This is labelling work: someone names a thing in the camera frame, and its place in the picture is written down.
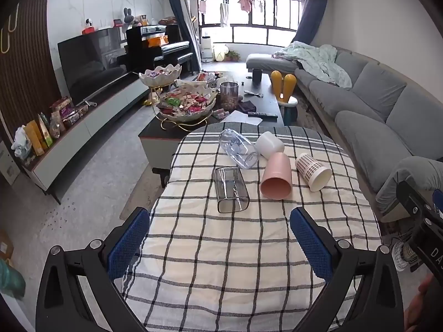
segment brown slatted wall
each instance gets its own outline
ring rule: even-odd
[[[0,109],[12,136],[39,112],[49,113],[61,97],[49,52],[46,11],[47,0],[21,0],[17,28],[9,33],[9,51],[0,54]],[[11,12],[11,28],[15,13]],[[8,21],[3,26],[3,50],[7,31]]]

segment black upright piano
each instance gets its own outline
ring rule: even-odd
[[[146,41],[155,35],[165,34],[169,43],[149,47]],[[145,72],[168,64],[183,66],[182,71],[192,71],[193,52],[189,41],[181,41],[177,25],[138,26],[126,31],[127,61],[131,70]]]

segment light green blanket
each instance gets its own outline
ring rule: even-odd
[[[331,45],[314,47],[298,41],[274,53],[274,57],[300,61],[305,71],[320,81],[333,83],[342,88],[351,88],[351,78],[335,63],[336,56],[337,49]]]

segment white stool seat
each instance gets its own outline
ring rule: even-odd
[[[297,100],[294,96],[291,96],[291,97],[289,98],[289,101],[288,101],[288,102],[283,102],[283,101],[279,101],[279,100],[277,100],[277,102],[278,102],[278,105],[279,105],[279,106],[282,106],[282,107],[289,107],[289,108],[291,108],[291,107],[295,107],[295,106],[297,106],[297,104],[298,104],[298,100]]]

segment window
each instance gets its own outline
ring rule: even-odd
[[[285,47],[294,38],[302,15],[299,0],[251,0],[250,13],[241,10],[240,0],[205,1],[206,14],[199,13],[200,36],[211,36],[212,42]],[[230,27],[220,27],[223,2],[229,4]]]

